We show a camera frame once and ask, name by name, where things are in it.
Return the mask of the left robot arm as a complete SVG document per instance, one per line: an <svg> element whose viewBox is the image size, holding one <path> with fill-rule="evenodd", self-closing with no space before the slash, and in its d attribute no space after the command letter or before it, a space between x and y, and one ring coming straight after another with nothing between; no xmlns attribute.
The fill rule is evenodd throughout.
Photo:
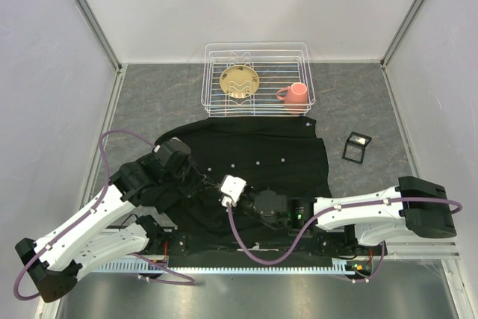
<svg viewBox="0 0 478 319"><path fill-rule="evenodd" d="M139 207L155 207L159 213L180 199L218 184L199 169L190 147L172 138L141 156L121 165L108 175L101 191L66 222L37 240L24 238L16 244L23 269L16 278L14 295L19 300L19 284L29 275L37 293L46 303L59 300L91 271L136 253L156 254L168 240L167 233L151 215L138 217L125 229L107 237L101 232L115 220Z"/></svg>

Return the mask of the black button-up shirt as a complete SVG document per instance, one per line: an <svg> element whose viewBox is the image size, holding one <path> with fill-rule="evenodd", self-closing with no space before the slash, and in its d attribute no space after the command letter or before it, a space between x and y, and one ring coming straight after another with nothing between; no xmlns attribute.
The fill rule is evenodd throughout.
<svg viewBox="0 0 478 319"><path fill-rule="evenodd" d="M168 131L155 145L177 137L189 146L198 168L215 182L231 175L256 191L332 197L326 147L315 126L316 120L304 116L210 118ZM183 197L166 214L191 234L232 239L226 209L214 189L190 199ZM275 234L246 214L234 214L234 219L244 241L269 239Z"/></svg>

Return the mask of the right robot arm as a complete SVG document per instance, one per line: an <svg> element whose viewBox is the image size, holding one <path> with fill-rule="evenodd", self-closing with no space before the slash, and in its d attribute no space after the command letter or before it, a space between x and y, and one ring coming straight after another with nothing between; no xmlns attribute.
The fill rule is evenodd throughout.
<svg viewBox="0 0 478 319"><path fill-rule="evenodd" d="M329 191L250 190L234 215L250 217L281 237L293 236L293 245L305 235L342 228L340 244L356 255L395 237L454 238L453 214L460 209L447 199L443 186L403 176L384 190L340 198Z"/></svg>

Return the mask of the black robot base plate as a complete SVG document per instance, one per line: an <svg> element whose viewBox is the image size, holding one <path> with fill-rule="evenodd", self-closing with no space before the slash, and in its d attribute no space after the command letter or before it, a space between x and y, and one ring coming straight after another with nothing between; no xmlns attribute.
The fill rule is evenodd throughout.
<svg viewBox="0 0 478 319"><path fill-rule="evenodd" d="M381 258L388 254L386 245L376 246L359 245L356 240L348 236L349 232L305 233L293 252L284 260L296 266L299 261L305 261L309 256L318 257L321 261L328 258L352 261L357 257ZM274 260L274 255L284 255L294 242L294 236L273 238L267 241L248 243L247 249L258 256L264 254L264 260ZM164 235L162 242L145 250L150 255L164 255L172 264L180 267L221 265L226 261L240 264L248 261L246 255L241 255L242 248L235 239L230 241L213 241L207 238L194 236L186 232L172 231Z"/></svg>

